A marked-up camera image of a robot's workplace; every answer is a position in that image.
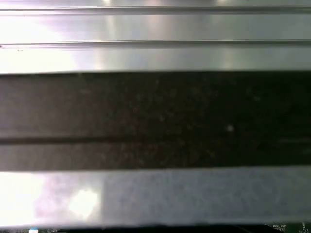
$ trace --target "shiny metal surface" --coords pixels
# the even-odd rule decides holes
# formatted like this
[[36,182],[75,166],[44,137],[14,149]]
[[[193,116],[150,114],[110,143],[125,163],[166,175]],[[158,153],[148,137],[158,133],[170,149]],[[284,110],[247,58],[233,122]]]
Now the shiny metal surface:
[[307,0],[1,1],[0,73],[306,70],[310,21]]
[[310,39],[310,15],[5,16],[1,43]]
[[309,167],[3,172],[0,184],[5,187],[1,227],[270,223],[311,217]]
[[309,70],[309,46],[7,49],[1,73],[145,70]]

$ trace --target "gray metal plate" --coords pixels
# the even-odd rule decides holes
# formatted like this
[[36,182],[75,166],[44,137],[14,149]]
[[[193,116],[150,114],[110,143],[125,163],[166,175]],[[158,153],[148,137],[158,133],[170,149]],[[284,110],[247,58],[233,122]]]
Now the gray metal plate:
[[309,220],[310,167],[0,173],[0,226]]

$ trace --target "metal edge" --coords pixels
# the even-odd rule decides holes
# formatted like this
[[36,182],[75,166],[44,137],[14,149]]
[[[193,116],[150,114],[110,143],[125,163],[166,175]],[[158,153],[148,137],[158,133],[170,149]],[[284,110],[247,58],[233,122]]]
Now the metal edge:
[[311,6],[309,0],[3,0],[0,9],[143,6]]

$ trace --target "metal rail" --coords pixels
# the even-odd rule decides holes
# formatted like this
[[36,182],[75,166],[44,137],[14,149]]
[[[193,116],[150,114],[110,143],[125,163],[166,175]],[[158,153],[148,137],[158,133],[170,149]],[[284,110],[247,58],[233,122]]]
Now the metal rail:
[[308,0],[1,1],[0,73],[309,70],[310,21]]

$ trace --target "metal channel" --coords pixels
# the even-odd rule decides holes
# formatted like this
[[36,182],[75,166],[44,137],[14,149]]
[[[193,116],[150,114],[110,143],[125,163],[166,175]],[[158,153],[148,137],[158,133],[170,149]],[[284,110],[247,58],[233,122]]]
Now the metal channel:
[[0,74],[309,70],[310,21],[308,0],[6,0]]
[[1,227],[246,224],[311,218],[310,167],[3,172],[0,184],[5,186],[0,194]]

